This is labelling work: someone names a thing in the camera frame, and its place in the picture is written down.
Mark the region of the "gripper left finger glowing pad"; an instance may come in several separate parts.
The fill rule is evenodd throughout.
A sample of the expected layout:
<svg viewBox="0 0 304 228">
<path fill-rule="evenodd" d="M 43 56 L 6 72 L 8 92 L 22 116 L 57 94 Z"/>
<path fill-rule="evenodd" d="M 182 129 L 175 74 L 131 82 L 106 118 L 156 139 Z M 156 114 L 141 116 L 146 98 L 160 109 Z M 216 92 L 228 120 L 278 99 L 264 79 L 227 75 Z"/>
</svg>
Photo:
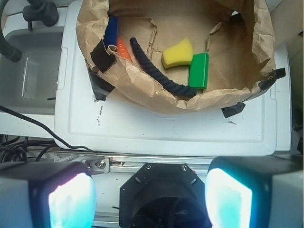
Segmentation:
<svg viewBox="0 0 304 228">
<path fill-rule="evenodd" d="M 81 162 L 6 162 L 0 166 L 2 228 L 90 228 L 96 189 Z"/>
</svg>

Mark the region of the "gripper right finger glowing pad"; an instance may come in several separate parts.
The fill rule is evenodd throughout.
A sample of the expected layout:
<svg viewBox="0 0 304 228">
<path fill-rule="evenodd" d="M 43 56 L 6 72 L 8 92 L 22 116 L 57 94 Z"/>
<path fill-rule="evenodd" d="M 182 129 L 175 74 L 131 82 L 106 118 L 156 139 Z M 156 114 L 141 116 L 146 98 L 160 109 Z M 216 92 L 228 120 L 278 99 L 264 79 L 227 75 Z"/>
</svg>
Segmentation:
<svg viewBox="0 0 304 228">
<path fill-rule="evenodd" d="M 303 156 L 219 156 L 205 181 L 215 228 L 302 228 Z"/>
</svg>

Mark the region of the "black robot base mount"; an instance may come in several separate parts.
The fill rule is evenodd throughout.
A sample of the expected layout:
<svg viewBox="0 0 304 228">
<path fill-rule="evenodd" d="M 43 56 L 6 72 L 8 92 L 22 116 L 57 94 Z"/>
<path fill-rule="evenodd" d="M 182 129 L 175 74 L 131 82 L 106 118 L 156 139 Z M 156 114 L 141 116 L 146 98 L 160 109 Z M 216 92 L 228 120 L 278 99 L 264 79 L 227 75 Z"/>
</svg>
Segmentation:
<svg viewBox="0 0 304 228">
<path fill-rule="evenodd" d="M 212 227 L 204 182 L 186 164 L 144 164 L 120 187 L 119 226 Z"/>
</svg>

